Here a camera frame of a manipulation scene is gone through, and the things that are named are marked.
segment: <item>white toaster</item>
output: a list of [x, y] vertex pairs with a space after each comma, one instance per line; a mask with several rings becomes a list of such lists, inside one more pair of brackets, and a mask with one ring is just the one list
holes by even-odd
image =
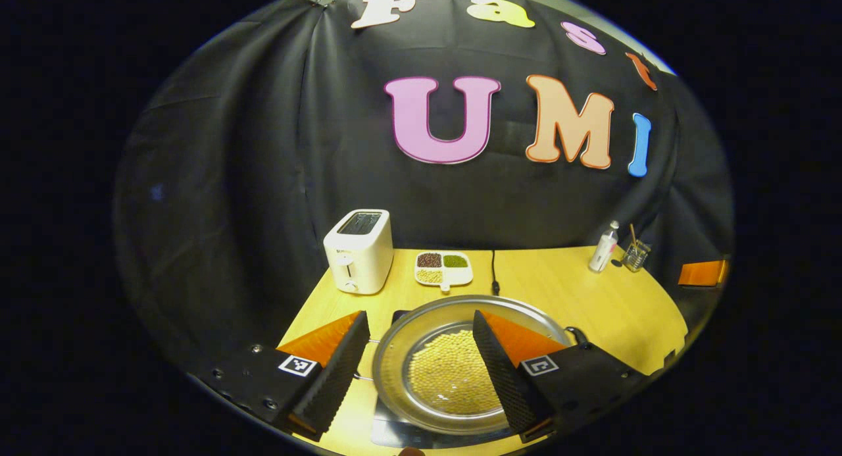
[[336, 288], [361, 295], [380, 291], [395, 255], [389, 211], [350, 211], [325, 236], [324, 251]]

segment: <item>silver plate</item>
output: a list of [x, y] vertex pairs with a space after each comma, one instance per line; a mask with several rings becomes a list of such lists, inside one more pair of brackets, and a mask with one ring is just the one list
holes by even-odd
[[517, 300], [463, 295], [427, 303], [392, 324], [377, 346], [372, 377], [383, 403], [391, 411], [416, 426], [451, 435], [478, 435], [508, 426], [502, 408], [475, 415], [452, 415], [422, 404], [408, 391], [407, 369], [413, 352], [442, 333], [471, 330], [476, 309], [494, 313], [560, 344], [570, 345], [564, 330], [552, 318]]

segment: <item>orange block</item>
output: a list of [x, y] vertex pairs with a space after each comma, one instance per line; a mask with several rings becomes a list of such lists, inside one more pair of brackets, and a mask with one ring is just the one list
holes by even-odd
[[547, 336], [524, 328], [520, 324], [515, 324], [506, 318], [501, 318], [482, 310], [480, 312], [493, 331], [494, 336], [499, 340], [500, 345], [503, 346], [503, 351], [506, 351], [506, 356], [508, 356], [508, 359], [511, 360], [512, 365], [515, 367], [521, 361], [544, 356], [544, 354], [552, 354], [555, 351], [566, 348], [565, 345], [554, 342], [554, 340]]
[[679, 285], [716, 286], [725, 280], [728, 261], [697, 262], [681, 267]]
[[334, 356], [334, 351], [342, 342], [345, 333], [348, 332], [361, 312], [350, 313], [345, 318], [339, 318], [332, 323], [325, 324], [321, 328], [299, 336], [285, 345], [279, 345], [277, 349], [294, 356], [316, 361], [322, 364], [322, 367], [327, 367], [328, 361]]

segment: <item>lotion bottle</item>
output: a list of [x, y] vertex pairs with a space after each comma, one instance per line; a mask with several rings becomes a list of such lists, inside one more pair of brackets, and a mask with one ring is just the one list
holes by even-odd
[[596, 245], [596, 252], [593, 252], [593, 257], [587, 264], [590, 270], [600, 273], [605, 269], [605, 265], [608, 264], [611, 253], [614, 252], [614, 247], [617, 246], [617, 241], [620, 238], [617, 234], [619, 228], [619, 222], [611, 221], [611, 227], [602, 233], [602, 237], [599, 238], [599, 243]]

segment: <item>yellow table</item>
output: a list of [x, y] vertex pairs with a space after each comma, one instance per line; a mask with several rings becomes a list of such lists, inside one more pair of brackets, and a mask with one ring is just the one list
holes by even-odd
[[[632, 273], [626, 267], [608, 264], [602, 273], [587, 269], [595, 247], [566, 249], [499, 250], [494, 270], [500, 296], [529, 303], [555, 319], [561, 327], [583, 330], [591, 342], [629, 366], [650, 375], [664, 366], [671, 351], [685, 345], [687, 325], [664, 288], [646, 270]], [[395, 258], [382, 290], [375, 295], [352, 295], [339, 291], [327, 270], [301, 307], [280, 344], [285, 344], [319, 326], [357, 310], [368, 315], [371, 339], [378, 340], [391, 326], [398, 309], [415, 309], [445, 296], [491, 294], [490, 250], [460, 250], [471, 261], [473, 281], [451, 286], [444, 294], [435, 286], [415, 282], [414, 261], [421, 250], [395, 249]], [[619, 259], [617, 247], [612, 256]], [[367, 346], [358, 369], [370, 376], [375, 344]], [[400, 449], [371, 443], [371, 423], [377, 392], [373, 383], [353, 380], [330, 430], [319, 443], [303, 439], [342, 454], [394, 456]], [[524, 447], [513, 437], [471, 447], [474, 454], [505, 454]], [[465, 447], [425, 449], [427, 456], [464, 454]]]

